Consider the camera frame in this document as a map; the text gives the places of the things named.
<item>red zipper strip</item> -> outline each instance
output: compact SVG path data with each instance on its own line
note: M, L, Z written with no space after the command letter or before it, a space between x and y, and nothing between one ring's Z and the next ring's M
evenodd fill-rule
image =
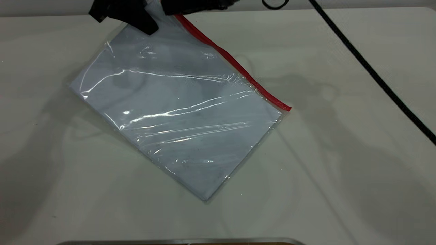
M239 73L241 73L267 100L269 100L275 106L285 110L290 111L291 107L281 102L279 99L270 94L266 89L264 89L254 78L239 64L235 58L233 58L226 50L216 45L212 40L210 40L206 35L204 35L199 29L197 29L189 20L187 20L183 15L176 14L175 17L179 22L188 30L191 35L197 38L199 41L212 46L218 53L220 53L231 65L233 65Z

